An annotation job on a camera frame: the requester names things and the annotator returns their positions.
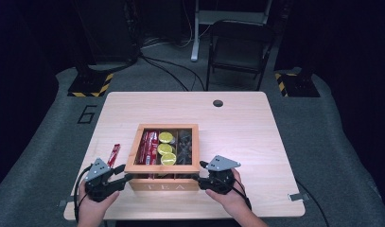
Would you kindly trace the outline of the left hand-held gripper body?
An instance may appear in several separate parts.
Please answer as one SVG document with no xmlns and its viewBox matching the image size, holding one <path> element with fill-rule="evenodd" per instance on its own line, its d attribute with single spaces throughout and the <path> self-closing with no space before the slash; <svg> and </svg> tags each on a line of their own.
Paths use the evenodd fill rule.
<svg viewBox="0 0 385 227">
<path fill-rule="evenodd" d="M 124 187 L 118 187 L 115 181 L 109 179 L 115 175 L 114 168 L 97 158 L 85 177 L 85 191 L 93 201 L 104 201 L 115 191 L 121 191 Z"/>
</svg>

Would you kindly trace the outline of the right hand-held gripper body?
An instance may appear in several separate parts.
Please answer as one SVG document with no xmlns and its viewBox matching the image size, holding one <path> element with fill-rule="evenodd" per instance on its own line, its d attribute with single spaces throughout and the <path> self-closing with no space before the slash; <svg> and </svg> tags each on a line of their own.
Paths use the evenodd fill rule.
<svg viewBox="0 0 385 227">
<path fill-rule="evenodd" d="M 216 155 L 206 169 L 209 173 L 207 178 L 211 181 L 211 186 L 208 189 L 226 195 L 233 189 L 236 181 L 232 168 L 240 166 L 240 162 Z"/>
</svg>

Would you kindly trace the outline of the red stick packet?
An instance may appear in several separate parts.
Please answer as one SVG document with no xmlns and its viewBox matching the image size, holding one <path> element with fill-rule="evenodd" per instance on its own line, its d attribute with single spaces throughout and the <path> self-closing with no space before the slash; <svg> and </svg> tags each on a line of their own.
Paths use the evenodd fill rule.
<svg viewBox="0 0 385 227">
<path fill-rule="evenodd" d="M 110 167 L 110 168 L 114 167 L 114 163 L 116 161 L 116 158 L 117 158 L 117 155 L 120 151 L 120 148 L 121 148 L 121 146 L 119 144 L 114 145 L 112 152 L 111 152 L 111 155 L 109 157 L 109 160 L 107 162 L 108 167 Z"/>
</svg>

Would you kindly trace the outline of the wooden tea box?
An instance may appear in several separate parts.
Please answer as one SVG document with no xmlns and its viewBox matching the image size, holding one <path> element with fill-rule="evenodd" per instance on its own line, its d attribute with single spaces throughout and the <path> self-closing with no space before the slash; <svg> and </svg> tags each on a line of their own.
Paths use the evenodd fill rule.
<svg viewBox="0 0 385 227">
<path fill-rule="evenodd" d="M 152 166 L 138 165 L 135 160 L 139 144 L 144 131 L 155 130 L 159 133 L 168 131 L 175 137 L 175 142 L 170 144 L 177 157 L 179 131 L 187 130 L 192 134 L 192 164 L 164 166 L 161 164 L 162 155 L 157 150 L 156 164 Z M 134 175 L 130 181 L 134 191 L 195 191 L 198 183 L 192 179 L 194 174 L 200 173 L 200 144 L 199 126 L 197 124 L 140 124 L 136 131 L 125 172 Z"/>
</svg>

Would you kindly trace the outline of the person's left hand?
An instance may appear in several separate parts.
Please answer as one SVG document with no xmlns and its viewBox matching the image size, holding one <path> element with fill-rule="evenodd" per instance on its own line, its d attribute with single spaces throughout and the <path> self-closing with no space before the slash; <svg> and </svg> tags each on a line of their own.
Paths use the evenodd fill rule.
<svg viewBox="0 0 385 227">
<path fill-rule="evenodd" d="M 82 181 L 79 185 L 79 197 L 82 199 L 82 202 L 79 205 L 79 221 L 86 219 L 103 220 L 106 211 L 117 200 L 119 195 L 120 192 L 115 191 L 104 201 L 93 201 L 88 197 L 85 191 L 85 181 Z"/>
</svg>

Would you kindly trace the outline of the person's right hand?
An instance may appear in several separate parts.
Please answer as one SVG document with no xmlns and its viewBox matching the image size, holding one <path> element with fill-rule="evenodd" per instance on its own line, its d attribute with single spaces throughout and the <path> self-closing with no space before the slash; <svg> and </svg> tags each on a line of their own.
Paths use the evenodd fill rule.
<svg viewBox="0 0 385 227">
<path fill-rule="evenodd" d="M 224 210 L 232 217 L 232 212 L 236 209 L 247 209 L 249 208 L 244 199 L 245 188 L 241 182 L 239 172 L 232 168 L 232 172 L 236 179 L 234 188 L 229 191 L 226 195 L 218 194 L 211 189 L 206 189 L 205 193 L 214 201 L 217 201 L 222 205 Z"/>
</svg>

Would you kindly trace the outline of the pile of dark packets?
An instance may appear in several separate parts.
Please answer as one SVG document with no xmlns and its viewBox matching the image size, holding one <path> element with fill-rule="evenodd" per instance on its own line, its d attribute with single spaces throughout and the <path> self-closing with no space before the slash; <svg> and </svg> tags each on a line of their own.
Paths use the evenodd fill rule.
<svg viewBox="0 0 385 227">
<path fill-rule="evenodd" d="M 192 134 L 190 131 L 179 131 L 177 147 L 177 165 L 192 164 Z"/>
</svg>

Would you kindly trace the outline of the yellow lid capsule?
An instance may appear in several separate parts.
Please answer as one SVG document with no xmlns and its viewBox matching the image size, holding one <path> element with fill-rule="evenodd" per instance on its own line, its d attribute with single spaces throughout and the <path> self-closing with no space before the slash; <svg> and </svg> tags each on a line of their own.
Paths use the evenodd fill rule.
<svg viewBox="0 0 385 227">
<path fill-rule="evenodd" d="M 159 133 L 159 141 L 165 144 L 173 144 L 175 137 L 168 131 L 162 131 Z"/>
<path fill-rule="evenodd" d="M 161 157 L 161 164 L 164 166 L 173 166 L 176 160 L 177 157 L 174 153 L 165 153 Z"/>
<path fill-rule="evenodd" d="M 157 150 L 161 155 L 164 155 L 167 153 L 172 153 L 173 147 L 170 144 L 160 144 L 158 146 Z"/>
</svg>

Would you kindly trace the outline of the pile of red sachets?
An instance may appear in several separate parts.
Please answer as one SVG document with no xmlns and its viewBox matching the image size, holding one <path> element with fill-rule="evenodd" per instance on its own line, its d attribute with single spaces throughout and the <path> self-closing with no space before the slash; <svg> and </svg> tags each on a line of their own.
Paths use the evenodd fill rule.
<svg viewBox="0 0 385 227">
<path fill-rule="evenodd" d="M 139 144 L 135 162 L 138 165 L 152 166 L 156 164 L 157 148 L 159 145 L 158 131 L 144 131 Z"/>
</svg>

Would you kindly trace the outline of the black yellow striped base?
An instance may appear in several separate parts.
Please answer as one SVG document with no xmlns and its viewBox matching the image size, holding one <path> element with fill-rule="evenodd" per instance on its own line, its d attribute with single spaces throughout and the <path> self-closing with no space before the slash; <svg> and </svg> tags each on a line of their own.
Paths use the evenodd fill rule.
<svg viewBox="0 0 385 227">
<path fill-rule="evenodd" d="M 95 74 L 90 78 L 77 75 L 68 89 L 68 96 L 86 97 L 103 96 L 109 88 L 113 74 Z"/>
<path fill-rule="evenodd" d="M 276 81 L 282 96 L 319 97 L 320 94 L 311 79 L 302 79 L 297 74 L 276 73 Z"/>
</svg>

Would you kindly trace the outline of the black folding chair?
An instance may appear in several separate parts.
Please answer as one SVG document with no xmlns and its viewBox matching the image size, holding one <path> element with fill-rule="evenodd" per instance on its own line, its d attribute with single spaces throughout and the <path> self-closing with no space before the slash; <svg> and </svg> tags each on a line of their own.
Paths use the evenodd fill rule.
<svg viewBox="0 0 385 227">
<path fill-rule="evenodd" d="M 223 69 L 254 74 L 260 89 L 272 47 L 274 30 L 265 24 L 219 20 L 211 25 L 205 90 L 209 90 L 210 76 Z"/>
</svg>

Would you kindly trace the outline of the white metal stand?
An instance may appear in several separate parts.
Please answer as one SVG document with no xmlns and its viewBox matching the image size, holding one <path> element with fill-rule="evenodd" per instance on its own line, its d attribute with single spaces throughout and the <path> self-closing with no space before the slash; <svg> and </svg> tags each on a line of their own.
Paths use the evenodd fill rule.
<svg viewBox="0 0 385 227">
<path fill-rule="evenodd" d="M 266 24 L 270 16 L 272 0 L 265 0 L 265 2 L 266 6 L 263 12 L 249 12 L 217 9 L 204 10 L 200 9 L 200 0 L 195 0 L 194 41 L 190 60 L 197 61 L 199 58 L 200 25 L 211 26 L 216 21 L 224 19 Z"/>
</svg>

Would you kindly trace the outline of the large dark cabinet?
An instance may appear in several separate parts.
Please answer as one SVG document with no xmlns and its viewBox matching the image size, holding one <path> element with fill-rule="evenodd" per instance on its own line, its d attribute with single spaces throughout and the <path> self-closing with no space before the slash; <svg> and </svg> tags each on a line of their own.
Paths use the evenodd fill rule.
<svg viewBox="0 0 385 227">
<path fill-rule="evenodd" d="M 140 53 L 135 0 L 74 0 L 96 62 L 132 65 Z"/>
</svg>

